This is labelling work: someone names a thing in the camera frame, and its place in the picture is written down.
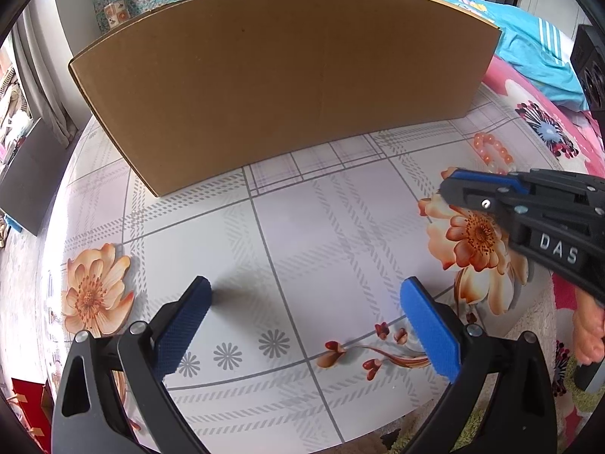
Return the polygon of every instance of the table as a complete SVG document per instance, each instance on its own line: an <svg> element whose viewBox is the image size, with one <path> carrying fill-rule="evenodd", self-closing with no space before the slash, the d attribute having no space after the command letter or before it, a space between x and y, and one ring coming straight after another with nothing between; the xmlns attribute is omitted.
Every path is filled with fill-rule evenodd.
<svg viewBox="0 0 605 454"><path fill-rule="evenodd" d="M105 246L105 264L124 267L120 258L129 257L122 301L114 303L132 307L126 324L149 320L197 275L213 285L213 307L177 372L164 379L211 452L316 452L438 397L447 382L432 367L398 366L381 353L422 357L399 305L400 282L415 275L439 302L452 305L455 276L463 272L471 304L461 302L462 320L479 320L499 336L550 285L547 271L529 265L523 275L523 265L502 254L507 266L500 277L513 269L517 275L508 283L490 273L496 270L488 260L447 262L453 246L439 227L450 218L440 218L436 192L450 167L486 169L473 145L477 132L494 135L519 170L560 168L486 86L465 118L333 141L163 198L150 194L90 122L59 188L42 262L50 380L58 384L73 339L66 326L75 311L62 308L61 296L74 278L67 261L112 244L116 254ZM474 223L470 215L462 218L460 226ZM85 259L78 261L90 266ZM490 295L472 299L470 292L490 275ZM322 368L334 341L348 351ZM125 396L129 417L141 424ZM137 436L153 447L144 426Z"/></svg>

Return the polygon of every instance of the hand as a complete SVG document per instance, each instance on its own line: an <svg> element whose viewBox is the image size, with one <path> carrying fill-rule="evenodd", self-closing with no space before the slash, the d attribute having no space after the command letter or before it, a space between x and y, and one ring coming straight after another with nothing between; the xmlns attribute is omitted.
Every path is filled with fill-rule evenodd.
<svg viewBox="0 0 605 454"><path fill-rule="evenodd" d="M576 288L578 309L574 312L574 354L582 365L600 362L605 354L605 309L586 292Z"/></svg>

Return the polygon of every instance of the cardboard box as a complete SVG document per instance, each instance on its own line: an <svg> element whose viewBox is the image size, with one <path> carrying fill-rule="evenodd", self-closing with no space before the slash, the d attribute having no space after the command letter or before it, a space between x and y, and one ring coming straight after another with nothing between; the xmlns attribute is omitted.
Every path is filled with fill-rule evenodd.
<svg viewBox="0 0 605 454"><path fill-rule="evenodd" d="M71 74L155 195L275 155L465 115L500 31L440 0L185 0Z"/></svg>

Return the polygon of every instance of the black speaker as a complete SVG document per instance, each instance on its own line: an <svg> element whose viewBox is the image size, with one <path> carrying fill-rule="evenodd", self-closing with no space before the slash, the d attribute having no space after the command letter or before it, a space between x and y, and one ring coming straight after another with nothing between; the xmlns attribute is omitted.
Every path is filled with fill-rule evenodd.
<svg viewBox="0 0 605 454"><path fill-rule="evenodd" d="M592 25L579 25L571 64L605 138L605 43Z"/></svg>

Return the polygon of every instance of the wall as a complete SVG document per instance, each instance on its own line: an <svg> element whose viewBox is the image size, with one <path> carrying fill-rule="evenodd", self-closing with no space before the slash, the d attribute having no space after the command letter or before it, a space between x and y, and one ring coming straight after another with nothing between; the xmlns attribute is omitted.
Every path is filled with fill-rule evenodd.
<svg viewBox="0 0 605 454"><path fill-rule="evenodd" d="M73 53L59 18L56 2L31 0L29 11L40 53L59 98L76 127L82 129L92 114L67 69Z"/></svg>
<svg viewBox="0 0 605 454"><path fill-rule="evenodd" d="M518 6L557 27L571 39L578 25L590 23L576 0L519 0Z"/></svg>
<svg viewBox="0 0 605 454"><path fill-rule="evenodd" d="M101 36L93 1L55 0L65 38L74 56Z"/></svg>

